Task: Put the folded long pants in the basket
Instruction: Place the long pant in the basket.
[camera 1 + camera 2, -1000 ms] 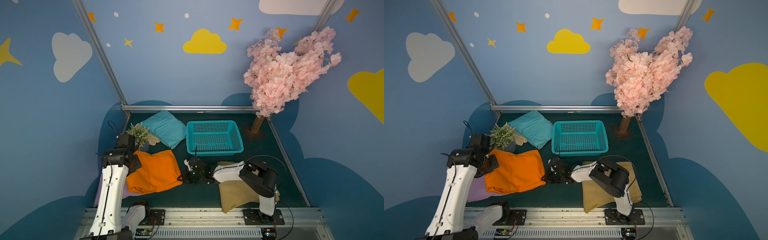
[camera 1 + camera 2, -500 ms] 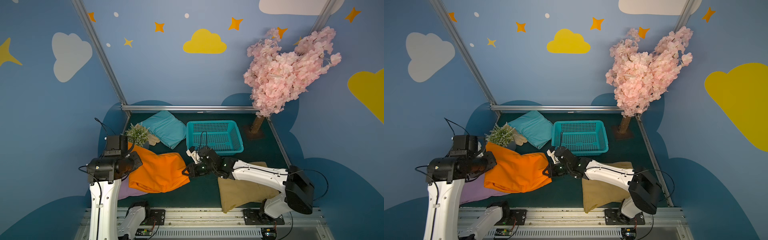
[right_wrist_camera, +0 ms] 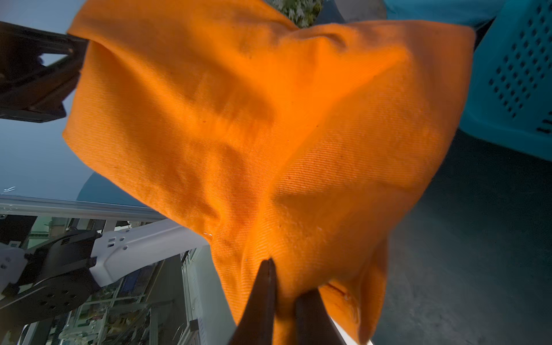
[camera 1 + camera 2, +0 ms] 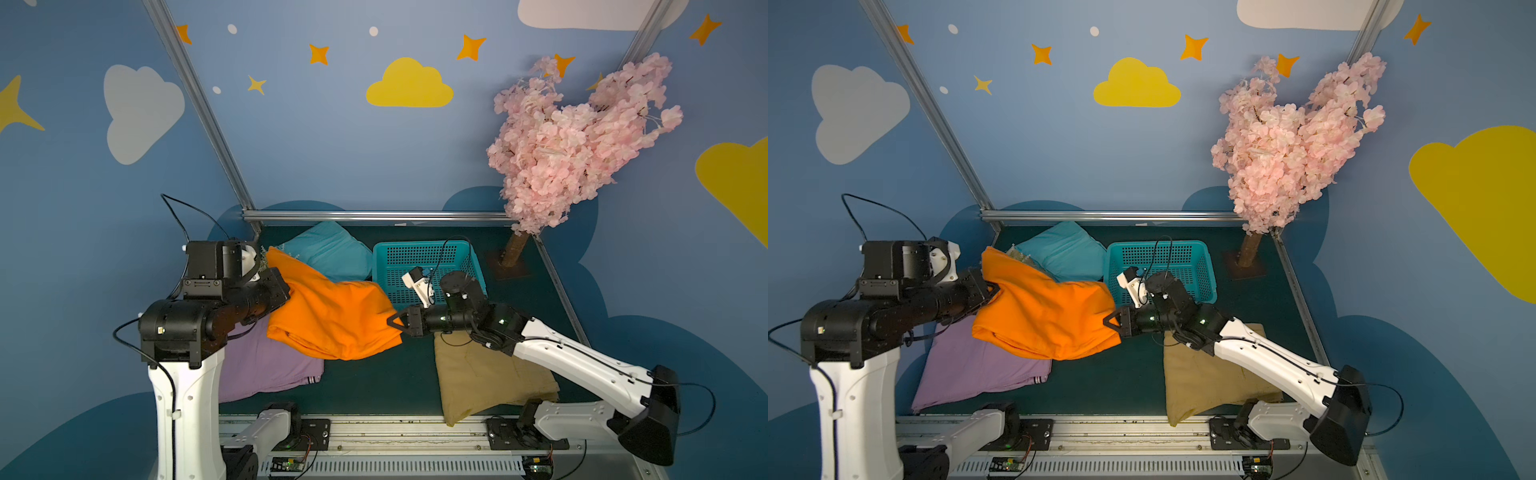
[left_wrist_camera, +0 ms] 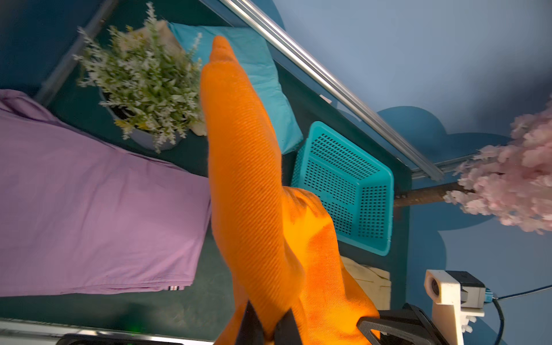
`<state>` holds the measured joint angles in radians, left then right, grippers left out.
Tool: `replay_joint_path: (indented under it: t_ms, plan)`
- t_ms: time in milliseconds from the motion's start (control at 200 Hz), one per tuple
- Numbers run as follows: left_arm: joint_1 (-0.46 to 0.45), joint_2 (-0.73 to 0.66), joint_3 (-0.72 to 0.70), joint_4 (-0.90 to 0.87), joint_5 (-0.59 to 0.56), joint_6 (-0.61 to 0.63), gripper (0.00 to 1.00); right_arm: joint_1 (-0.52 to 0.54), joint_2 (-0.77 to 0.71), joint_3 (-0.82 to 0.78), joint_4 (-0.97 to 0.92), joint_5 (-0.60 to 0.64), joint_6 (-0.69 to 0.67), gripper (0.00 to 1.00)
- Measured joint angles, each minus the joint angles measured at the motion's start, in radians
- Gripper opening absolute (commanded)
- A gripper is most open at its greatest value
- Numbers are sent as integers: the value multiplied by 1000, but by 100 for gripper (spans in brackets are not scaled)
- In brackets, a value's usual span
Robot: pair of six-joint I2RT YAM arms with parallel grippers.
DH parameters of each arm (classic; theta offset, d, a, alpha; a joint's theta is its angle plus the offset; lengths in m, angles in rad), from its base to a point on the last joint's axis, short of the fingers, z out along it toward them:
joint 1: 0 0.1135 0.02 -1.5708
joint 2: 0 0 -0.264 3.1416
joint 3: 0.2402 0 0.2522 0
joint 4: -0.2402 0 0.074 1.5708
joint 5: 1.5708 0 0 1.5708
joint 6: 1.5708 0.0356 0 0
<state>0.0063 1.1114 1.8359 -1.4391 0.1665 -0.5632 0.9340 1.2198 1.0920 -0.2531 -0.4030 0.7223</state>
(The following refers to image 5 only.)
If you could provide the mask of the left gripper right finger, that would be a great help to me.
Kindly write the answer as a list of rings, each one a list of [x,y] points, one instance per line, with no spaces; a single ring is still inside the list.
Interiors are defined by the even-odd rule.
[[[290,309],[277,323],[274,333],[274,345],[302,345],[302,339]]]

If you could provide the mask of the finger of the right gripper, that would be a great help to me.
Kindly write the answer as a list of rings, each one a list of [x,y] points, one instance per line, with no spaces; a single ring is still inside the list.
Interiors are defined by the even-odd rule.
[[[356,325],[371,344],[448,344],[431,319],[409,303],[402,309],[382,310],[379,318],[363,317]]]

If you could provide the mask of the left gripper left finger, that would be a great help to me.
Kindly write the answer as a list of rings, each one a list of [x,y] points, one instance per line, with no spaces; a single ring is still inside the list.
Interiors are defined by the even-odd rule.
[[[264,345],[264,331],[251,302],[247,303],[235,345]]]

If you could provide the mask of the khaki pants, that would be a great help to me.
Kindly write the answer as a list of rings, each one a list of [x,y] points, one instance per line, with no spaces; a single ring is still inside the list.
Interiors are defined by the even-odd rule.
[[[376,267],[361,265],[341,256],[345,269],[359,284],[361,289],[375,304],[379,311],[390,310],[392,282],[389,272]]]

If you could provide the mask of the orange pants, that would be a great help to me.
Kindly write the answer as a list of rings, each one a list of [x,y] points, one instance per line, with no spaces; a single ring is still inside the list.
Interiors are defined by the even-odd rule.
[[[232,275],[236,306],[217,343],[235,343],[250,301],[264,344],[274,344],[276,325],[290,309],[303,344],[366,344],[357,322],[379,313],[345,269],[319,198],[283,185],[270,118],[224,37],[213,41],[200,96],[211,227]]]

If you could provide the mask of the teal pants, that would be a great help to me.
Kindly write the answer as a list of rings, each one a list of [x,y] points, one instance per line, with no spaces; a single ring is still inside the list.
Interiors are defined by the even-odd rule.
[[[188,26],[170,22],[169,30],[182,49],[196,47],[194,58],[209,62],[216,36],[225,37],[270,118],[283,155],[293,152],[303,141],[302,132],[279,82],[275,62],[266,40],[248,27]]]

